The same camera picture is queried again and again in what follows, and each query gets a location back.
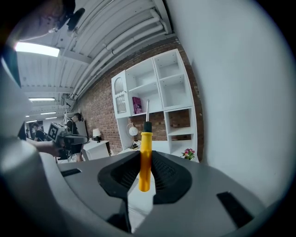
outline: fluorescent light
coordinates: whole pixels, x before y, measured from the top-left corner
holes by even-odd
[[[17,52],[27,52],[35,54],[44,54],[48,56],[58,57],[60,50],[57,48],[44,46],[40,44],[18,42],[14,48]]]
[[[41,115],[43,115],[43,114],[53,114],[53,113],[56,113],[56,112],[41,113]]]
[[[54,98],[29,98],[30,101],[53,101]]]

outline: pipe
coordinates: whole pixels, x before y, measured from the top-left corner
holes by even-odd
[[[119,53],[121,50],[123,50],[124,48],[126,48],[127,46],[129,46],[130,44],[134,43],[135,41],[147,36],[147,35],[150,35],[150,34],[153,34],[155,32],[158,32],[160,30],[163,29],[163,25],[162,24],[159,24],[158,26],[156,27],[153,27],[147,31],[144,31],[134,37],[132,37],[131,39],[129,39],[128,41],[126,41],[125,43],[123,43],[122,45],[120,45],[118,48],[116,48],[115,50],[113,50],[113,52],[111,52],[107,57],[105,57],[96,67],[95,69],[91,72],[90,76],[98,76],[99,72],[96,73],[108,60],[110,60],[114,55],[116,55],[117,53]],[[82,91],[82,89],[84,88],[86,82],[88,82],[88,80],[85,80],[84,83],[82,84],[82,86],[80,87],[80,89],[78,90],[77,92],[77,96],[79,96],[80,92]]]
[[[161,33],[158,33],[158,34],[156,34],[156,35],[154,35],[154,36],[151,36],[151,37],[149,37],[149,38],[146,38],[146,39],[142,40],[141,42],[138,42],[138,43],[134,44],[133,46],[129,47],[128,49],[126,49],[126,50],[125,50],[124,52],[122,52],[120,55],[118,55],[117,58],[120,57],[120,56],[122,56],[123,54],[126,54],[126,53],[127,53],[129,50],[131,50],[132,48],[137,47],[137,46],[141,45],[142,43],[144,43],[144,42],[146,42],[146,41],[148,41],[148,40],[150,40],[150,39],[152,39],[152,38],[154,38],[154,37],[158,37],[158,36],[165,35],[165,34],[166,34],[165,32],[161,32]],[[112,63],[114,63],[115,60],[116,60],[116,58],[114,58],[113,60],[111,60],[107,65],[104,66],[104,68],[109,67]],[[84,90],[85,88],[87,88],[87,87],[93,82],[93,80],[94,80],[95,78],[96,78],[96,77],[94,76],[91,80],[89,80],[88,84],[87,84],[85,87],[82,87],[82,88],[80,89],[80,92],[77,93],[77,96],[80,96],[81,91]]]
[[[94,67],[94,65],[101,59],[101,57],[108,51],[111,50],[113,46],[115,46],[116,44],[118,44],[120,41],[122,41],[123,39],[125,39],[126,37],[128,37],[129,35],[135,33],[136,31],[138,31],[139,29],[150,25],[152,23],[158,22],[160,20],[160,16],[156,13],[156,11],[154,9],[150,9],[150,13],[153,16],[152,18],[145,20],[131,28],[129,28],[127,31],[125,31],[124,33],[122,33],[121,35],[119,35],[117,38],[115,38],[114,40],[112,40],[101,52],[99,52],[99,54],[93,59],[93,61],[88,65],[88,67],[86,68],[86,70],[83,72],[82,76],[80,77],[80,79],[78,80],[74,91],[72,92],[71,98],[74,97],[78,87],[80,86],[80,84],[82,83],[83,79],[86,77],[86,75],[89,73],[89,71]]]

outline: white cabinet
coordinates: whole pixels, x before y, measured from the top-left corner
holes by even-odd
[[[139,115],[135,114],[133,104],[133,97],[137,97],[141,100],[141,114],[146,114],[148,99],[150,113],[164,112],[167,141],[154,141],[154,150],[159,146],[164,147],[163,143],[166,142],[165,147],[170,154],[181,156],[187,148],[192,148],[197,153],[197,126],[192,90],[178,50],[156,55],[113,77],[112,95],[124,150],[133,143],[127,134],[126,125],[128,117]],[[189,110],[190,127],[170,126],[169,113],[176,110]],[[191,140],[176,140],[176,136],[182,135],[188,135]]]
[[[112,97],[115,118],[130,116],[130,104],[126,85],[126,71],[122,71],[112,78]]]

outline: black slot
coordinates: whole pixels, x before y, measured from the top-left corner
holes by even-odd
[[[61,174],[63,177],[78,174],[78,173],[81,173],[81,171],[77,168],[61,171]]]
[[[230,192],[218,193],[217,197],[238,228],[241,228],[253,219],[253,216]]]

